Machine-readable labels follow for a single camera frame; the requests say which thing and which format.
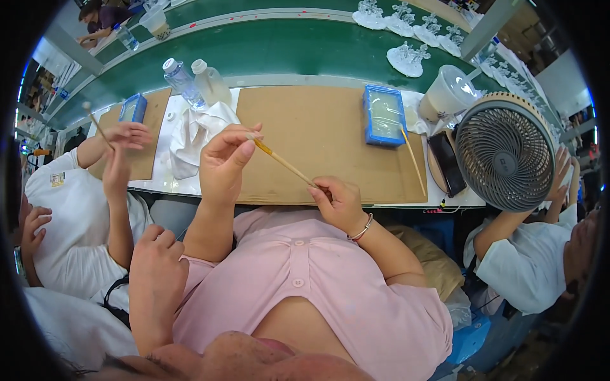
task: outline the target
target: black smartphone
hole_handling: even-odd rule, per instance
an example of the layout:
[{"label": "black smartphone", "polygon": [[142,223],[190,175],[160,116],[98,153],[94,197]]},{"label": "black smartphone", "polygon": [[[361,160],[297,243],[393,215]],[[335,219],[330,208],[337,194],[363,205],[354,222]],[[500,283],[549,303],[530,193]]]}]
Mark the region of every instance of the black smartphone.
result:
[{"label": "black smartphone", "polygon": [[456,154],[451,147],[447,134],[443,131],[433,137],[428,138],[430,149],[439,163],[440,171],[443,174],[449,198],[453,198],[466,188],[466,183],[458,167]]}]

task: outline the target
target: silver bracelet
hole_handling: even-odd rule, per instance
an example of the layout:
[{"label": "silver bracelet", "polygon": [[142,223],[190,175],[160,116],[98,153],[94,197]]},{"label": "silver bracelet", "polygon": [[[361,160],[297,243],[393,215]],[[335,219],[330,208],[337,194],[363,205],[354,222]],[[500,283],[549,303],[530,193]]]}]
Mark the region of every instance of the silver bracelet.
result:
[{"label": "silver bracelet", "polygon": [[359,240],[359,239],[360,239],[360,237],[362,237],[362,235],[363,235],[364,233],[366,233],[366,232],[367,232],[368,228],[369,228],[369,227],[371,227],[371,223],[373,223],[373,214],[372,214],[372,213],[369,213],[369,214],[368,214],[368,221],[367,221],[367,224],[364,226],[364,229],[362,229],[362,231],[361,231],[360,233],[356,234],[356,235],[355,235],[355,236],[353,236],[353,237],[350,237],[350,236],[348,235],[348,236],[347,236],[347,239],[348,239],[348,240],[352,240],[352,241],[357,241],[357,240]]}]

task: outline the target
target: cup lid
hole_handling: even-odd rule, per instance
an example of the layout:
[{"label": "cup lid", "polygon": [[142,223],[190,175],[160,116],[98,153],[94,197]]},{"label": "cup lid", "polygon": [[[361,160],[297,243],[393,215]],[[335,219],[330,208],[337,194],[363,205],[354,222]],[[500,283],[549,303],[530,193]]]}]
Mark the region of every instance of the cup lid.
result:
[{"label": "cup lid", "polygon": [[195,60],[191,65],[191,70],[194,75],[201,74],[207,69],[207,62],[204,60]]},{"label": "cup lid", "polygon": [[178,67],[178,62],[176,62],[175,59],[170,58],[167,61],[165,61],[165,63],[163,64],[163,70],[166,73],[171,73],[172,71],[174,71],[176,68]]},{"label": "cup lid", "polygon": [[476,88],[463,71],[453,65],[443,65],[439,69],[439,75],[454,96],[463,103],[464,108],[475,102]]}]

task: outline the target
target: electric fan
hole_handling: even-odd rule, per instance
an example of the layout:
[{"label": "electric fan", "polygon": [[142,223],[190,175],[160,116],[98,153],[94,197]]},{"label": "electric fan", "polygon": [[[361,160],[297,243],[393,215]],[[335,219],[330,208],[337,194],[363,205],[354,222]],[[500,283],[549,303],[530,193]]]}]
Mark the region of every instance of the electric fan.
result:
[{"label": "electric fan", "polygon": [[553,141],[544,118],[525,99],[486,94],[466,111],[453,135],[466,184],[488,204],[525,212],[548,196],[555,172]]}]

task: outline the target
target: pink shirt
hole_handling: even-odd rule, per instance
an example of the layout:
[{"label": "pink shirt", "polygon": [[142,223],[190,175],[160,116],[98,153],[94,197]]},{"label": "pink shirt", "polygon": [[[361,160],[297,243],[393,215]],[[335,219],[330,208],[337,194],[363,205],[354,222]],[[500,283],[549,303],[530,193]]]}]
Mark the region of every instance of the pink shirt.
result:
[{"label": "pink shirt", "polygon": [[453,325],[436,290],[387,286],[375,261],[318,210],[260,208],[236,217],[234,232],[239,245],[221,263],[188,258],[184,295],[192,295],[174,342],[203,353],[218,334],[250,335],[276,304],[301,296],[376,380],[427,380],[451,354]]}]

